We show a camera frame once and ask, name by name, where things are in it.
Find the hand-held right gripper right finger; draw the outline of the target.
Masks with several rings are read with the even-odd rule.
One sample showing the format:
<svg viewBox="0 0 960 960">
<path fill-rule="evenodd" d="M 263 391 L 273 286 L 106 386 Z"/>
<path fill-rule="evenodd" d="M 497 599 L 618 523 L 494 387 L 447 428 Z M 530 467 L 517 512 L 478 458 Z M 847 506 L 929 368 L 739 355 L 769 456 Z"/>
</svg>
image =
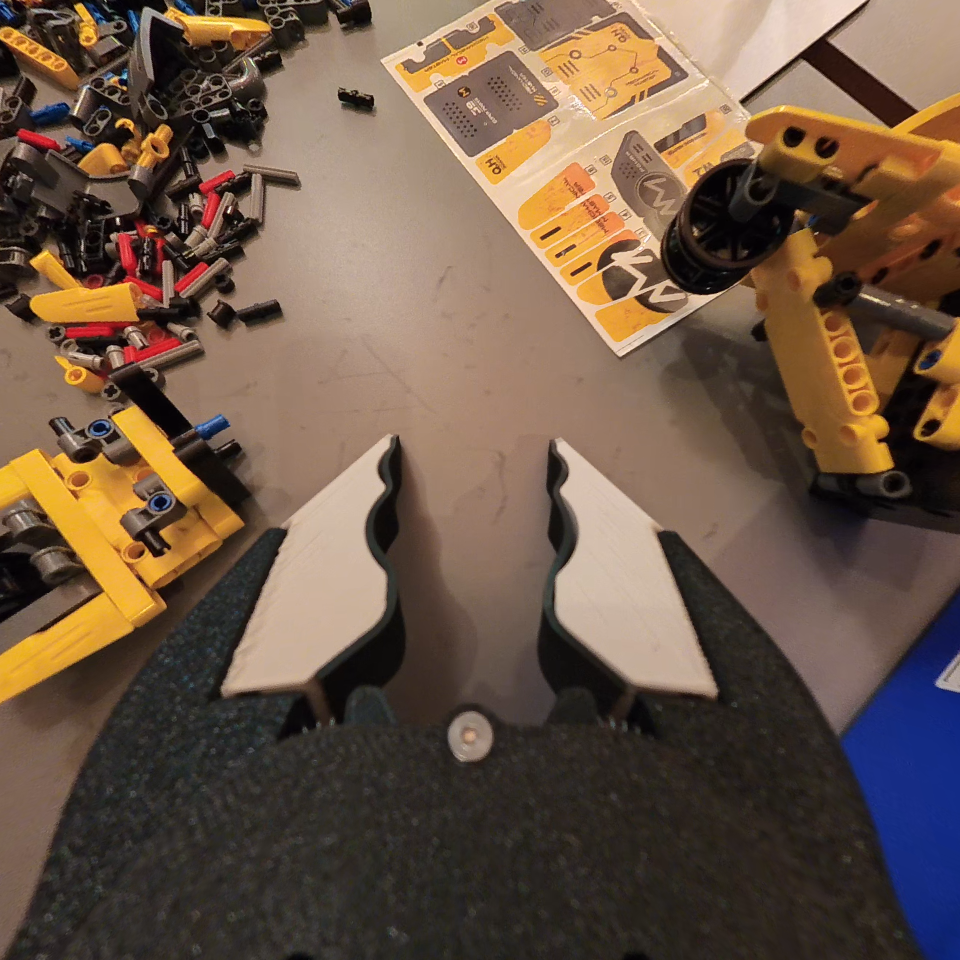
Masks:
<svg viewBox="0 0 960 960">
<path fill-rule="evenodd" d="M 562 438 L 549 442 L 537 660 L 555 693 L 715 700 L 718 687 L 666 557 L 661 525 Z"/>
</svg>

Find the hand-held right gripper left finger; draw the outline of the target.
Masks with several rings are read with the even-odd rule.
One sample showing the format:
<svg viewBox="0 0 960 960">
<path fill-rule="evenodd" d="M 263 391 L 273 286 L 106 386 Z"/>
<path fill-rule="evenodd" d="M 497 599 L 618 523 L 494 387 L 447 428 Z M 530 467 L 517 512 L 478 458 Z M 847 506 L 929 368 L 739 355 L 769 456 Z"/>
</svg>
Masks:
<svg viewBox="0 0 960 960">
<path fill-rule="evenodd" d="M 387 435 L 282 525 L 222 697 L 294 692 L 345 702 L 399 672 L 405 634 L 387 552 L 401 485 L 400 437 Z"/>
</svg>

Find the blue bin with white label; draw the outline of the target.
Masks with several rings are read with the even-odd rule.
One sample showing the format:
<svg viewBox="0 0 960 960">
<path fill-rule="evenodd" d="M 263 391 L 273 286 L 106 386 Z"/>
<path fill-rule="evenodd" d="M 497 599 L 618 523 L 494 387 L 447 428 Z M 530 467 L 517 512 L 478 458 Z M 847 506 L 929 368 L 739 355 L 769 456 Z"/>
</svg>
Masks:
<svg viewBox="0 0 960 960">
<path fill-rule="evenodd" d="M 959 957 L 959 595 L 842 736 L 927 958 Z"/>
</svg>

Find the yellow grey sticker sheet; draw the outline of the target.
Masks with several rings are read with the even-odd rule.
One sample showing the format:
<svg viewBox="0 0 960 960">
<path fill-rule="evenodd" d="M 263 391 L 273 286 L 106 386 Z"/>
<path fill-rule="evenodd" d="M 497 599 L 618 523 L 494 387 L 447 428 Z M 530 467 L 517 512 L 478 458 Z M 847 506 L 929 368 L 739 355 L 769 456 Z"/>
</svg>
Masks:
<svg viewBox="0 0 960 960">
<path fill-rule="evenodd" d="M 636 2 L 487 2 L 383 66 L 618 356 L 716 298 L 666 271 L 748 112 Z"/>
</svg>

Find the pile of small brick pieces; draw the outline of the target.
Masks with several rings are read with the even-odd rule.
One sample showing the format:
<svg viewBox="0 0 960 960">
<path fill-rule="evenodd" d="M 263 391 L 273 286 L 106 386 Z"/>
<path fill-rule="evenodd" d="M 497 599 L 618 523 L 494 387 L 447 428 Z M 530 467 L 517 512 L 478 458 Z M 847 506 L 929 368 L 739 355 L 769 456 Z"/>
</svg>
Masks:
<svg viewBox="0 0 960 960">
<path fill-rule="evenodd" d="M 41 322 L 63 379 L 117 396 L 115 369 L 162 371 L 203 348 L 199 300 L 234 290 L 269 185 L 253 163 L 266 81 L 306 28 L 369 2 L 2 2 L 2 307 Z"/>
</svg>

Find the large yellow brick vehicle model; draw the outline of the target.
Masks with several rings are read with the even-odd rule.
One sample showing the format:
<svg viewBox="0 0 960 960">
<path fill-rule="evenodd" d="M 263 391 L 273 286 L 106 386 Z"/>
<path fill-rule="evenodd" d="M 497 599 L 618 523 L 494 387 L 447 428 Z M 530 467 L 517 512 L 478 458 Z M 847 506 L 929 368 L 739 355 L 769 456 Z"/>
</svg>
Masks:
<svg viewBox="0 0 960 960">
<path fill-rule="evenodd" d="M 668 276 L 753 289 L 813 495 L 958 533 L 958 94 L 892 127 L 781 105 L 747 137 L 666 228 Z"/>
</svg>

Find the small yellow brick assembly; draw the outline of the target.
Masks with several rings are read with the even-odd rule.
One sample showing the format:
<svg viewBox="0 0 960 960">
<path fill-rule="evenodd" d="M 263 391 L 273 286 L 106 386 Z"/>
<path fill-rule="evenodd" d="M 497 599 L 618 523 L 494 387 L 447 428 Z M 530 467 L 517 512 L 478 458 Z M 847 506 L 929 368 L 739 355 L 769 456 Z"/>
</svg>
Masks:
<svg viewBox="0 0 960 960">
<path fill-rule="evenodd" d="M 245 524 L 237 444 L 208 438 L 222 424 L 132 405 L 51 425 L 58 454 L 2 468 L 3 703 L 154 620 L 162 590 Z"/>
</svg>

